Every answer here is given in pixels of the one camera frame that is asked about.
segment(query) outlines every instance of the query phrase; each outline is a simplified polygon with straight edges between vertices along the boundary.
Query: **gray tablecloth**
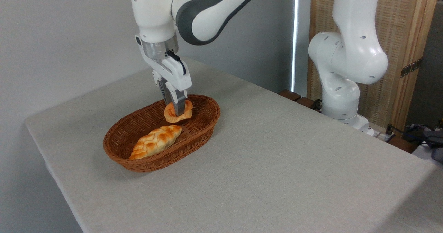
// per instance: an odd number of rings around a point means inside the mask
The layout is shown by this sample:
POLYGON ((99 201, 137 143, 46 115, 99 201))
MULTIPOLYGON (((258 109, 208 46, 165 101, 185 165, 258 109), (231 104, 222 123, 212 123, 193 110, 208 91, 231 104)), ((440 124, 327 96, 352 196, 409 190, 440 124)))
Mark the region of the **gray tablecloth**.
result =
POLYGON ((151 173, 103 151, 120 118, 162 99, 140 72, 27 119, 87 233, 443 232, 443 172, 249 82, 186 59, 221 117, 206 145, 151 173))

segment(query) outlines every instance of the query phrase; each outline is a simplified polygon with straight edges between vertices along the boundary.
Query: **brown woven basket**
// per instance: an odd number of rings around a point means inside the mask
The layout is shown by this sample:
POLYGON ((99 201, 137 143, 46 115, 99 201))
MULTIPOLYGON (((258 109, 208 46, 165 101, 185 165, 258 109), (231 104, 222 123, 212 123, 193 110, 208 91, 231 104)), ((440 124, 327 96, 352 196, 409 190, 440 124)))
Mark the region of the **brown woven basket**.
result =
POLYGON ((188 100, 193 105, 192 117, 175 123, 182 127, 182 133, 174 145, 150 157, 128 160, 139 138, 151 130, 171 125, 163 115, 166 104, 160 100, 117 121, 103 140, 106 154, 128 170, 150 172, 167 167, 197 150, 211 137, 220 117, 220 107, 207 96, 189 95, 188 100))

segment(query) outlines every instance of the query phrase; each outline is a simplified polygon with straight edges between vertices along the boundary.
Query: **robotic arm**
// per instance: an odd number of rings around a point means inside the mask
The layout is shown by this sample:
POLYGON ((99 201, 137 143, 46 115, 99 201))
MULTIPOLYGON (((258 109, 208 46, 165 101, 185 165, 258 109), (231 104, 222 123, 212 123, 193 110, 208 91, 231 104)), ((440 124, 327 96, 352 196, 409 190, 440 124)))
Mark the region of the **robotic arm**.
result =
POLYGON ((372 131, 367 119, 357 114, 356 82, 373 84, 388 67, 375 32, 377 1, 334 0, 333 18, 340 33, 319 33, 309 45, 322 84, 322 113, 368 134, 372 131))
MULTIPOLYGON (((176 55, 176 29, 190 44, 206 45, 249 1, 132 0, 140 51, 154 69, 165 102, 174 103, 177 115, 184 112, 186 90, 192 83, 187 65, 176 55)), ((373 84, 388 66, 375 32, 377 1, 334 0, 333 17, 341 33, 319 33, 309 45, 322 84, 322 113, 363 132, 368 132, 369 123, 357 114, 356 82, 373 84)))
POLYGON ((176 29, 193 45, 214 41, 228 21, 250 0, 132 0, 140 28, 136 40, 144 60, 154 69, 155 84, 177 116, 184 113, 186 90, 192 85, 179 50, 176 29))

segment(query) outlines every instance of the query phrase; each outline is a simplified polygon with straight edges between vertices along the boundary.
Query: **bread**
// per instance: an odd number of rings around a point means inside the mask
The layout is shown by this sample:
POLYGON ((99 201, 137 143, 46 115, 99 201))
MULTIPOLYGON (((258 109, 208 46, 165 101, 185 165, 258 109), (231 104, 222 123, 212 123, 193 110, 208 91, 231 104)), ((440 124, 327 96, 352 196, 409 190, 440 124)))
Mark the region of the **bread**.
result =
POLYGON ((177 123, 181 120, 191 118, 192 117, 192 102, 185 100, 185 112, 177 117, 177 114, 175 113, 174 104, 171 102, 168 105, 166 105, 165 108, 165 119, 169 123, 177 123))
POLYGON ((175 143, 182 133, 182 127, 171 125, 154 129, 141 137, 133 148, 129 160, 141 159, 157 154, 175 143))

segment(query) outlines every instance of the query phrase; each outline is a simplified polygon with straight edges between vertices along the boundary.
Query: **basket rim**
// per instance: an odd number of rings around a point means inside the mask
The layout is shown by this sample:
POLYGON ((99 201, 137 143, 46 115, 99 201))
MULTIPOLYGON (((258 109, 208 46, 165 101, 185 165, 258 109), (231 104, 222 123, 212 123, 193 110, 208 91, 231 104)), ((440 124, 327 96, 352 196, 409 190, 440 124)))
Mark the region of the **basket rim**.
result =
POLYGON ((146 109, 149 106, 153 106, 155 104, 157 104, 158 102, 164 102, 164 100, 159 100, 157 102, 154 102, 146 107, 142 107, 138 110, 135 110, 132 113, 129 113, 128 115, 124 116, 123 118, 119 119, 114 125, 112 125, 112 127, 108 130, 108 132, 105 134, 105 137, 103 139, 103 148, 105 149, 105 153, 111 157, 112 160, 114 160, 115 162, 118 162, 120 164, 122 164, 122 162, 150 162, 150 161, 154 161, 166 156, 169 156, 170 154, 172 154, 175 150, 177 150, 178 148, 180 148, 183 145, 187 145, 190 144, 192 141, 194 141, 195 139, 201 137, 202 135, 206 134, 209 130, 213 130, 215 124, 217 123, 219 117, 220 117, 220 106, 218 105, 218 103, 212 99, 209 96, 205 96, 205 95, 197 95, 197 94, 189 94, 188 95, 188 99, 189 98, 197 98, 197 99, 205 99, 207 101, 209 101, 210 103, 214 104, 214 107, 216 109, 215 112, 215 116, 212 118, 212 120, 210 121, 210 123, 208 123, 202 130, 198 131, 198 133, 196 133, 195 135, 193 135, 193 137, 188 137, 186 138, 184 141, 182 141, 179 145, 173 144, 172 146, 168 147, 167 149, 165 149, 164 151, 161 151, 157 154, 154 154, 152 156, 147 156, 141 159, 133 159, 133 160, 129 160, 129 159, 124 159, 122 157, 119 157, 117 155, 115 155, 111 150, 110 150, 110 146, 109 146, 109 140, 111 139, 110 135, 112 134, 112 132, 115 131, 115 128, 119 127, 124 121, 126 121, 126 119, 131 116, 131 114, 133 113, 137 113, 140 112, 141 110, 146 109))

